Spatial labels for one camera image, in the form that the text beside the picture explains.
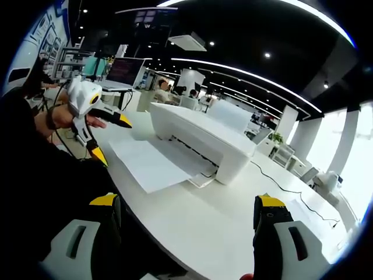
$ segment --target gray plastic part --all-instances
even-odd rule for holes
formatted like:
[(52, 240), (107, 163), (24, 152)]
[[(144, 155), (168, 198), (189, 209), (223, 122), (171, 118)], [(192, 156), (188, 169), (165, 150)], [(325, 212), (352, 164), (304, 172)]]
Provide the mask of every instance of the gray plastic part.
[[(56, 280), (91, 280), (91, 256), (94, 238), (100, 223), (73, 220), (51, 242), (51, 252), (41, 263)], [(76, 255), (71, 256), (71, 247), (77, 234), (84, 229)]]
[[(274, 226), (282, 249), (283, 270), (281, 280), (320, 279), (330, 267), (330, 264), (322, 255), (320, 240), (300, 221), (275, 223)], [(289, 231), (290, 227), (298, 229), (305, 243), (308, 257), (304, 260), (298, 260), (297, 250)]]

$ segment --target monitor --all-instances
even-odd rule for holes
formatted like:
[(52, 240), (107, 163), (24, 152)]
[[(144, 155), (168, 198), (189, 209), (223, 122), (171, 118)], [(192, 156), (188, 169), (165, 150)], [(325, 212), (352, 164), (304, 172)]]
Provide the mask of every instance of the monitor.
[(144, 62), (139, 58), (116, 58), (106, 80), (133, 86)]

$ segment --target white pillar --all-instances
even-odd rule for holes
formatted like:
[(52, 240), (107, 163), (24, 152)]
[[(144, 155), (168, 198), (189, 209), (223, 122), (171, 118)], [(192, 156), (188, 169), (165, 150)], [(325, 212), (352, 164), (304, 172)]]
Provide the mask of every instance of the white pillar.
[(276, 127), (276, 133), (279, 133), (286, 143), (295, 122), (297, 121), (298, 111), (286, 105), (281, 120)]
[(189, 93), (192, 89), (196, 89), (196, 83), (201, 86), (205, 80), (205, 76), (195, 70), (183, 69), (181, 76), (177, 83), (177, 86), (186, 86), (186, 92), (183, 92), (184, 95), (189, 96)]
[(322, 118), (317, 118), (299, 122), (290, 146), (295, 150), (295, 155), (300, 160), (306, 160), (319, 131), (321, 121)]
[(342, 173), (354, 143), (358, 119), (359, 110), (347, 112), (339, 145), (328, 171), (334, 171), (337, 174)]

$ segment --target wrist strap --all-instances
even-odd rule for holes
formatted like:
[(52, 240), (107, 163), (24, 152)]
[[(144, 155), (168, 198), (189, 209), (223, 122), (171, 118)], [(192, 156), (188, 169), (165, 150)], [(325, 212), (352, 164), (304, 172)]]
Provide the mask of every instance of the wrist strap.
[(56, 127), (55, 123), (53, 122), (52, 116), (53, 116), (54, 108), (56, 108), (58, 106), (61, 106), (61, 104), (58, 104), (58, 105), (55, 105), (55, 106), (51, 107), (47, 112), (46, 121), (47, 121), (47, 127), (48, 127), (49, 130), (57, 130), (57, 127)]

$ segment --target white table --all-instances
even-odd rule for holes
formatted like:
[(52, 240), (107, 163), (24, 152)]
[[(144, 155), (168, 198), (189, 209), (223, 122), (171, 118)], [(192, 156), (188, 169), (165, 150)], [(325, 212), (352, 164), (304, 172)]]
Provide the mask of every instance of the white table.
[[(153, 137), (147, 113), (127, 112), (134, 129), (108, 124), (92, 129), (108, 160), (108, 171), (119, 192), (148, 234), (175, 261), (201, 279), (239, 280), (254, 271), (253, 216), (255, 196), (268, 193), (284, 202), (299, 198), (283, 192), (264, 177), (252, 163), (230, 185), (213, 182), (197, 189), (189, 182), (146, 194), (108, 144), (110, 139), (146, 139)], [(340, 219), (339, 213), (298, 178), (286, 172), (268, 157), (256, 153), (254, 162), (282, 187), (302, 190), (303, 200), (325, 218)], [(332, 229), (316, 214), (306, 210), (301, 220), (313, 222), (321, 235), (323, 252), (330, 253), (346, 234), (343, 223)]]

